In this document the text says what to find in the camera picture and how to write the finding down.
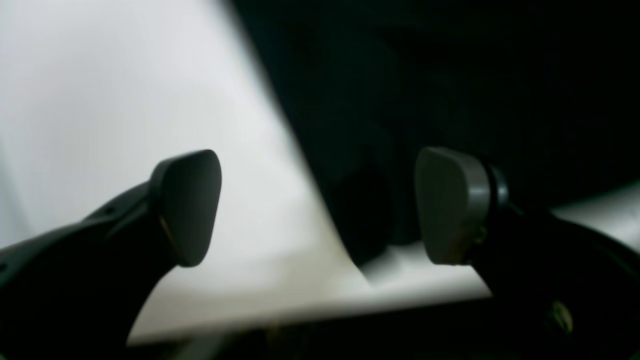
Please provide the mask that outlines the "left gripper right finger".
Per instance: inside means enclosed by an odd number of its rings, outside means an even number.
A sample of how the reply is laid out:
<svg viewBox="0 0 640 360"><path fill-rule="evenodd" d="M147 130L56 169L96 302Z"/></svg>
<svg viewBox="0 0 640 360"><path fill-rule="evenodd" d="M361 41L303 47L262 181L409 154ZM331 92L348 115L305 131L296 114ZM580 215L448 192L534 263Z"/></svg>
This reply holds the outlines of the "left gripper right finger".
<svg viewBox="0 0 640 360"><path fill-rule="evenodd" d="M548 210L518 207L502 171L441 146L419 151L414 198L427 257L472 267L528 358L639 358L636 251Z"/></svg>

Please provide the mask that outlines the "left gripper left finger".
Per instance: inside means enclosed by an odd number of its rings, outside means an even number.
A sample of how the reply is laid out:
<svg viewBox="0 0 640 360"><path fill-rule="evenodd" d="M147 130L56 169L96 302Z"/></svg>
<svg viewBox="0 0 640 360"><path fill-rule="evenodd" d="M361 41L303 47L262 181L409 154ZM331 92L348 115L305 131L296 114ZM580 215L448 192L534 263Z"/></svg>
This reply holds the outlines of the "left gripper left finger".
<svg viewBox="0 0 640 360"><path fill-rule="evenodd" d="M89 216L1 250L3 360L117 360L151 292L210 248L222 169L165 159Z"/></svg>

